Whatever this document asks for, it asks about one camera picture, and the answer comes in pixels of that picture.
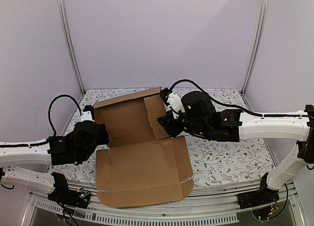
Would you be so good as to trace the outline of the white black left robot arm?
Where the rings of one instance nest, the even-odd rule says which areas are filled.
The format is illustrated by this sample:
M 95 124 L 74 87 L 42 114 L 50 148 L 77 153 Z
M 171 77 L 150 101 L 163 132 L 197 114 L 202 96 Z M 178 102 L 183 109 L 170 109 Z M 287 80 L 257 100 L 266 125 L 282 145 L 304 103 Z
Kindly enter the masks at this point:
M 65 136 L 50 136 L 34 143 L 3 144 L 0 147 L 0 182 L 25 188 L 53 192 L 62 203 L 69 203 L 73 193 L 62 174 L 45 174 L 24 169 L 23 164 L 80 165 L 87 161 L 99 145 L 107 145 L 109 135 L 104 124 L 83 121 L 75 124 Z

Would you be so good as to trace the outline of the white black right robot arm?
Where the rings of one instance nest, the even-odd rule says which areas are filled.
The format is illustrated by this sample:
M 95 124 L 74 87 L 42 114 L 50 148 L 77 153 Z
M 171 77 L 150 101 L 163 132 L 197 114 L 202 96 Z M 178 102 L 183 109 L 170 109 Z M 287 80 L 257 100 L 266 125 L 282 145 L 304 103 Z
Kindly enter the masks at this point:
M 213 105 L 215 100 L 205 91 L 192 91 L 179 97 L 176 92 L 165 88 L 159 95 L 169 111 L 157 121 L 171 137 L 185 132 L 217 142 L 257 138 L 296 141 L 289 155 L 266 174 L 265 184 L 254 193 L 257 204 L 265 204 L 272 198 L 273 191 L 278 191 L 302 168 L 314 162 L 311 144 L 314 139 L 314 112 L 309 105 L 304 110 L 287 114 L 254 113 L 231 104 L 218 112 Z

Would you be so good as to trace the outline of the brown cardboard box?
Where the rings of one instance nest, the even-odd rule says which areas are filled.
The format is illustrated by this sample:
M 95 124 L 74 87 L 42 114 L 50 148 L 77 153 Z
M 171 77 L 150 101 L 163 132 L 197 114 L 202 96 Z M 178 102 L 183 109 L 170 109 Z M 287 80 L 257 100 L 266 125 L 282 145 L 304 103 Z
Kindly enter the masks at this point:
M 193 189 L 185 138 L 172 138 L 157 121 L 166 114 L 159 94 L 157 87 L 94 104 L 110 139 L 96 152 L 97 197 L 108 207 L 179 201 Z

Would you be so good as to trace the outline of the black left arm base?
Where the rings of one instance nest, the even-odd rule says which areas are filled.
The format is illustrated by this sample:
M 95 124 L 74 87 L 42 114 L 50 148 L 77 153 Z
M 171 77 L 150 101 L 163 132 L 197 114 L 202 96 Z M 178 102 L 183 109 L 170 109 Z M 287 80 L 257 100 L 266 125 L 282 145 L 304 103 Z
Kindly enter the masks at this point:
M 91 198 L 91 192 L 84 188 L 72 190 L 69 188 L 55 188 L 48 194 L 48 200 L 56 202 L 61 206 L 73 206 L 87 209 Z

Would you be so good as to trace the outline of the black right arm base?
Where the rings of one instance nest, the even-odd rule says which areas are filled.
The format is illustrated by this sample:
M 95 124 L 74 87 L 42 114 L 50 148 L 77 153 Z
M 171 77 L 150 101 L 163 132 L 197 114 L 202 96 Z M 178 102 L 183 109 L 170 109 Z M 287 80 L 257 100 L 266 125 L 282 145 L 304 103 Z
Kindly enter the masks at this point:
M 277 201 L 279 199 L 278 193 L 278 190 L 262 186 L 258 190 L 238 194 L 237 203 L 240 209 L 256 207 Z

